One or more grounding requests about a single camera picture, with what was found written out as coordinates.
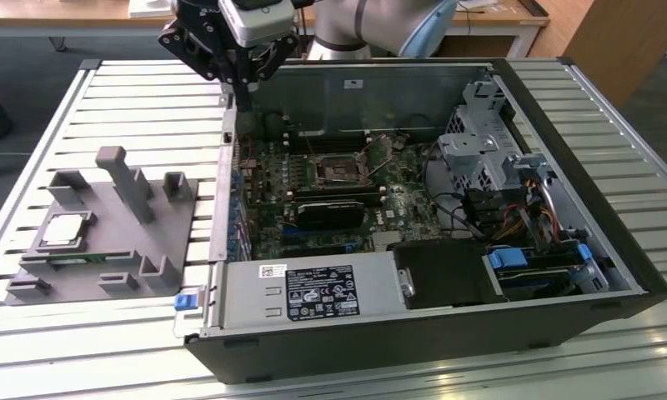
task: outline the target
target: motherboard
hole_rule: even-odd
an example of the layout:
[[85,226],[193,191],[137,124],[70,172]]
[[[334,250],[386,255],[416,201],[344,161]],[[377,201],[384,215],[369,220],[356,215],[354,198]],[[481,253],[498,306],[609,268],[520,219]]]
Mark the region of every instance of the motherboard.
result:
[[392,131],[243,140],[251,259],[384,251],[402,240],[437,238],[420,180],[428,146]]

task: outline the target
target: floor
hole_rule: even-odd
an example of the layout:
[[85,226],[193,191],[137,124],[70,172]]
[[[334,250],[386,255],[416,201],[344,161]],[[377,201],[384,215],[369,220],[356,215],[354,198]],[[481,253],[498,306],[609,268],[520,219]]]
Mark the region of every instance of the floor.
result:
[[[45,38],[0,38],[0,102],[14,123],[0,153],[31,151],[85,58],[171,58],[150,37],[69,38],[66,45],[67,52],[53,52]],[[621,113],[667,162],[665,61]],[[0,207],[25,163],[26,157],[0,157]]]

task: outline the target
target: barcode sticker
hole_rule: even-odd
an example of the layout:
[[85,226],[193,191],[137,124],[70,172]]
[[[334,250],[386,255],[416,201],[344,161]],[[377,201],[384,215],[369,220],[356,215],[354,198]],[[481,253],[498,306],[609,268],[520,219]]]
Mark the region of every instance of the barcode sticker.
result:
[[259,278],[282,278],[286,273],[286,264],[268,264],[258,266]]

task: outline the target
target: white label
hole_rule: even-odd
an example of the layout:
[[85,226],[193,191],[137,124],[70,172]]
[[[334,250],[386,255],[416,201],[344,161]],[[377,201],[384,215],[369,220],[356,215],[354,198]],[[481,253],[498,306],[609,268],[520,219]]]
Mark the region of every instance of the white label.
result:
[[341,308],[354,308],[357,307],[357,302],[340,302]]
[[259,278],[282,278],[286,273],[286,264],[269,264],[258,266]]
[[344,89],[362,89],[364,88],[364,80],[362,79],[346,79],[342,81]]
[[65,260],[49,260],[49,264],[53,265],[69,265],[69,264],[85,264],[86,260],[81,258],[69,258]]

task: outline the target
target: green circuit board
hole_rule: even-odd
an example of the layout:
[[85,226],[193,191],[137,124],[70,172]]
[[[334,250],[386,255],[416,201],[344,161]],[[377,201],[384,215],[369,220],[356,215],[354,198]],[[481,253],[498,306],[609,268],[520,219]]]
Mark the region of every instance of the green circuit board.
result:
[[[438,238],[441,228],[418,180],[428,146],[404,145],[398,136],[382,134],[374,136],[364,151],[354,154],[289,154],[280,142],[254,141],[242,157],[242,164],[247,166],[243,197],[251,232],[251,258],[309,255],[310,249],[322,248],[342,253],[372,252],[370,235],[388,231],[397,231],[401,240]],[[360,182],[321,181],[317,166],[321,168],[325,160],[334,160],[334,168],[357,160],[362,171]],[[345,171],[340,173],[349,178]],[[294,206],[286,193],[316,190],[329,184],[377,188],[382,206],[364,209],[360,227],[304,232],[288,222],[286,216]]]

